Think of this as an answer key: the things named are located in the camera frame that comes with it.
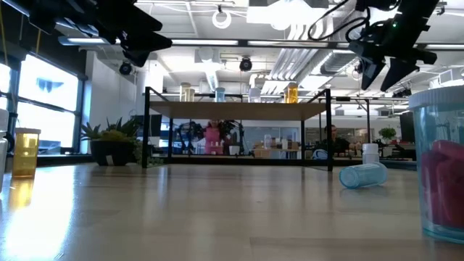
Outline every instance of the white wall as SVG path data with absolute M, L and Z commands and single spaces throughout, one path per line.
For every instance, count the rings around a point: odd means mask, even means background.
M 125 122 L 136 114 L 136 85 L 98 60 L 92 51 L 87 52 L 86 75 L 83 124 L 101 124 L 101 128 L 106 128 L 107 118 L 115 123 L 123 117 Z M 87 147 L 87 143 L 82 143 L 81 151 L 86 153 Z

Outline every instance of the glass jar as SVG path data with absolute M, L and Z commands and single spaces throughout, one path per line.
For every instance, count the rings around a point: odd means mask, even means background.
M 289 103 L 289 104 L 298 103 L 298 84 L 289 83 L 289 85 L 287 86 L 286 103 Z
M 464 86 L 410 97 L 423 232 L 464 244 Z
M 216 99 L 215 102 L 225 102 L 225 89 L 224 88 L 216 88 Z
M 13 157 L 13 178 L 34 178 L 37 167 L 38 136 L 41 130 L 16 128 Z
M 261 90 L 259 88 L 251 88 L 248 92 L 248 102 L 260 103 Z

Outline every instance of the white bottle cap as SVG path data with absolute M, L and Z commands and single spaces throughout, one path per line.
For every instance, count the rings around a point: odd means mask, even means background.
M 362 152 L 366 154 L 378 154 L 378 145 L 377 144 L 363 144 Z
M 8 111 L 0 109 L 0 132 L 6 133 L 8 131 L 8 117 Z

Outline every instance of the security camera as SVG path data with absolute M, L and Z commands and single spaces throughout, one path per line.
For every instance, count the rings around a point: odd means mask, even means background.
M 252 61 L 249 59 L 249 57 L 243 57 L 241 58 L 240 62 L 240 71 L 242 72 L 248 72 L 251 70 L 253 67 Z
M 132 65 L 128 62 L 123 62 L 121 67 L 119 67 L 119 72 L 122 75 L 130 75 L 132 72 Z

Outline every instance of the fluorescent light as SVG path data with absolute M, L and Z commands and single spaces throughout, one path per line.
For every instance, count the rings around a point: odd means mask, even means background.
M 173 45 L 189 46 L 189 45 L 209 45 L 209 46 L 236 46 L 239 44 L 237 40 L 202 40 L 202 39 L 174 39 Z
M 441 49 L 441 50 L 464 49 L 464 44 L 427 44 L 426 49 Z
M 103 38 L 67 38 L 67 41 L 72 44 L 91 44 L 91 45 L 109 44 Z M 119 39 L 116 39 L 116 44 L 121 44 L 121 41 Z
M 345 48 L 345 49 L 347 49 L 348 46 L 349 46 L 349 43 L 338 43 L 336 45 L 337 48 Z
M 67 40 L 73 44 L 108 44 L 102 38 L 68 38 Z
M 334 54 L 355 54 L 350 50 L 333 50 Z
M 281 46 L 289 48 L 326 48 L 327 42 L 309 42 L 309 41 L 248 41 L 249 46 Z

